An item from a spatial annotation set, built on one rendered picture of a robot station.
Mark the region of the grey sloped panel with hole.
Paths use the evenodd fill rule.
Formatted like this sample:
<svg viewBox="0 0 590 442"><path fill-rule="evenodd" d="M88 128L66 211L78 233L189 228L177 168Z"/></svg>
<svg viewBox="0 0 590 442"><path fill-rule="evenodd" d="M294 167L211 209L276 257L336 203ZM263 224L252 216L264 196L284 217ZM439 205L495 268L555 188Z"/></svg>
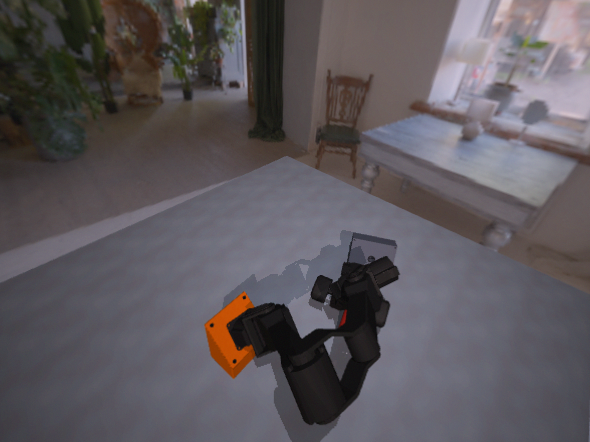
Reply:
<svg viewBox="0 0 590 442"><path fill-rule="evenodd" d="M395 240L353 232L347 263L366 265L384 256L387 256L393 263L396 250Z"/></svg>

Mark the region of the dark red peg with white band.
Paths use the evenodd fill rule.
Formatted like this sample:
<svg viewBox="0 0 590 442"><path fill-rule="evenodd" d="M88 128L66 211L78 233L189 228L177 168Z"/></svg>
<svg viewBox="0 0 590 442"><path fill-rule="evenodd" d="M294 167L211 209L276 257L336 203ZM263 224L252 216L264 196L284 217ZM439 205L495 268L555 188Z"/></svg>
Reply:
<svg viewBox="0 0 590 442"><path fill-rule="evenodd" d="M344 324L344 323L345 323L345 319L346 319L346 312L347 312L347 310L345 309L345 310L344 310L344 312L343 312L343 315L342 315L342 318L341 318L341 321L340 321L340 324L339 324L339 326L338 326L338 327L340 327L342 324Z"/></svg>

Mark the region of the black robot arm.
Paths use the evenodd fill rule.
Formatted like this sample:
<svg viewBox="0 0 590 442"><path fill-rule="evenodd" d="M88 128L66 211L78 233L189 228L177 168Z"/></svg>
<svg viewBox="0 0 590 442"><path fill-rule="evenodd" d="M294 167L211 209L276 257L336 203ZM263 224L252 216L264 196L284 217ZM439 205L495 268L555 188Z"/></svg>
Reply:
<svg viewBox="0 0 590 442"><path fill-rule="evenodd" d="M358 399L368 368L381 357L375 318L383 299L379 288L398 275L387 256L366 265L344 262L339 280L329 285L336 300L348 303L338 328L317 328L301 338L289 309L272 302L248 308L227 328L238 351L252 345L257 358L278 351L303 420L325 425ZM324 346L331 336L343 337L351 354L340 381Z"/></svg>

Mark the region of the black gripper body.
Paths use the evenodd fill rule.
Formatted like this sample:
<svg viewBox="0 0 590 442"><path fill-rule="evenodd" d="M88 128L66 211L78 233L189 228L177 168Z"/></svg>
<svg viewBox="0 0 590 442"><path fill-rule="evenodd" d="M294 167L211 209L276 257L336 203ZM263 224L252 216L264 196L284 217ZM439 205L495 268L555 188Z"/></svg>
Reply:
<svg viewBox="0 0 590 442"><path fill-rule="evenodd" d="M325 302L325 298L327 294L332 295L330 302L335 304L338 307L347 310L348 303L343 301L342 299L336 300L329 285L333 282L333 279L325 277L323 275L319 275L314 283L314 286L311 291L312 299L319 301L321 303ZM380 310L375 312L376 318L376 327L383 328L386 322L386 317L389 310L389 302L387 300L382 299Z"/></svg>

